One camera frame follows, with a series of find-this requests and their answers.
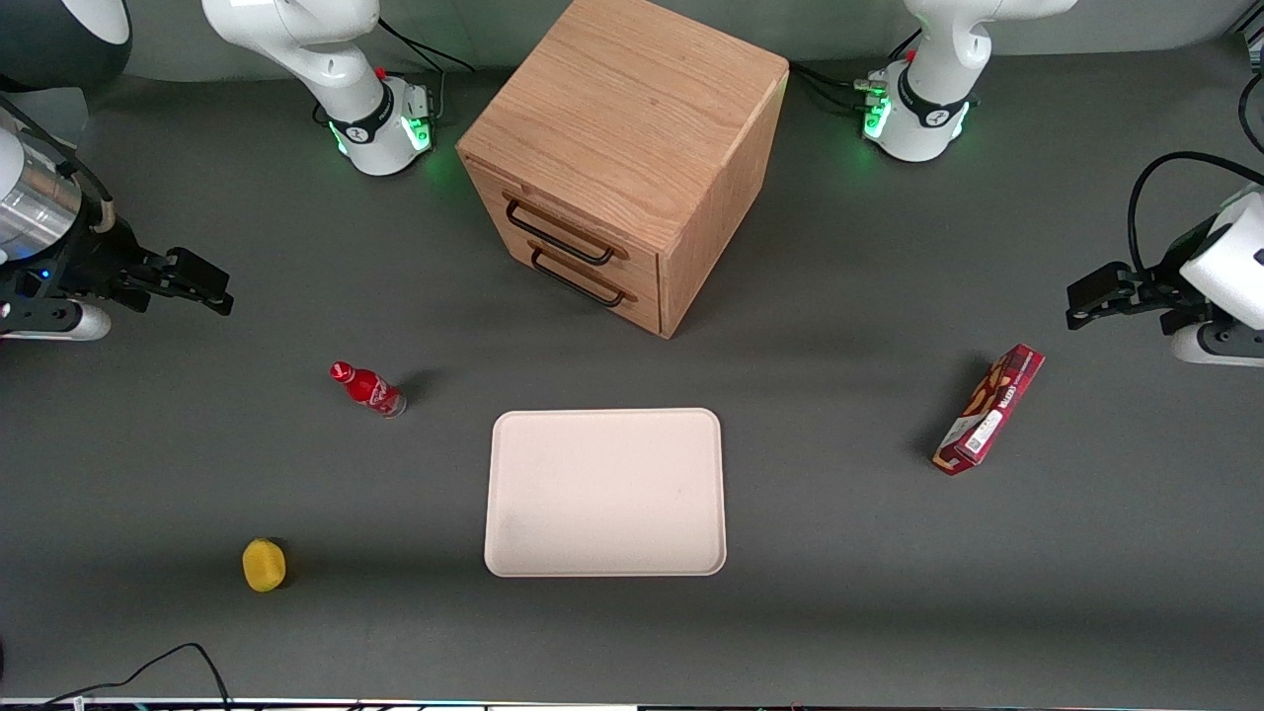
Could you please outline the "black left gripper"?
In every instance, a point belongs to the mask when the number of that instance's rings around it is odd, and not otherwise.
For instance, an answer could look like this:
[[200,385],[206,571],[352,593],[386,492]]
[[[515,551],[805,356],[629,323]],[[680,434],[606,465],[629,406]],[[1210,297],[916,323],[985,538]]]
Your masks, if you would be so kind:
[[[1160,316],[1164,337],[1174,337],[1184,326],[1226,324],[1226,312],[1181,275],[1181,267],[1198,256],[1210,243],[1211,234],[1213,219],[1200,221],[1165,248],[1160,261],[1152,266],[1144,264],[1141,248],[1135,247],[1135,269],[1146,282],[1146,287],[1141,288],[1143,301],[1165,309]],[[1133,315],[1135,292],[1138,280],[1133,271],[1122,262],[1106,263],[1071,283],[1066,328],[1079,330],[1101,318]]]

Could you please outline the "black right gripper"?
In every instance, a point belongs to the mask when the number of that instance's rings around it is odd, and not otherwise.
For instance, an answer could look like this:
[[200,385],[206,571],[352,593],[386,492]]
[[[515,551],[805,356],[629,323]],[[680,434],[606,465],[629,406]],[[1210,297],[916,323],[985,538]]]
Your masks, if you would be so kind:
[[186,248],[169,249],[166,261],[164,267],[164,257],[143,248],[126,221],[107,232],[76,228],[27,261],[4,263],[1,296],[91,297],[145,310],[155,295],[192,301],[221,316],[233,311],[225,271]]

